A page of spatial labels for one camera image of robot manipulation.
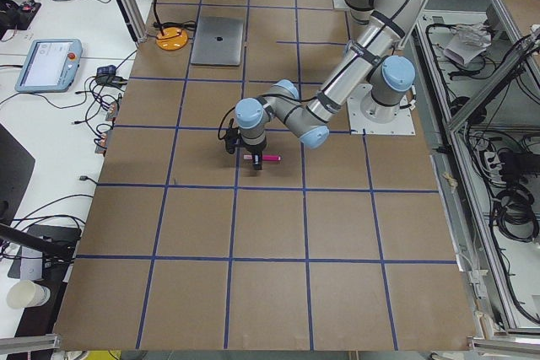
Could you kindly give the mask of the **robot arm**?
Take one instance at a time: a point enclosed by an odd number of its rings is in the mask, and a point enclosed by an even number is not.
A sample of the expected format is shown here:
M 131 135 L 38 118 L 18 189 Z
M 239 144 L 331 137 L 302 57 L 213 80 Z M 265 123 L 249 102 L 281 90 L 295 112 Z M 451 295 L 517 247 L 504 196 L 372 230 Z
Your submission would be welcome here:
M 245 148 L 253 168 L 262 169 L 266 124 L 274 118 L 306 147 L 318 148 L 329 135 L 328 122 L 361 83 L 371 85 L 369 99 L 376 110 L 398 108 L 404 93 L 413 85 L 415 70 L 407 58 L 391 56 L 388 51 L 416 23 L 421 0 L 344 1 L 366 28 L 357 40 L 348 43 L 342 61 L 310 99 L 301 100 L 297 88 L 283 79 L 256 98 L 240 100 L 223 137 L 228 153 Z

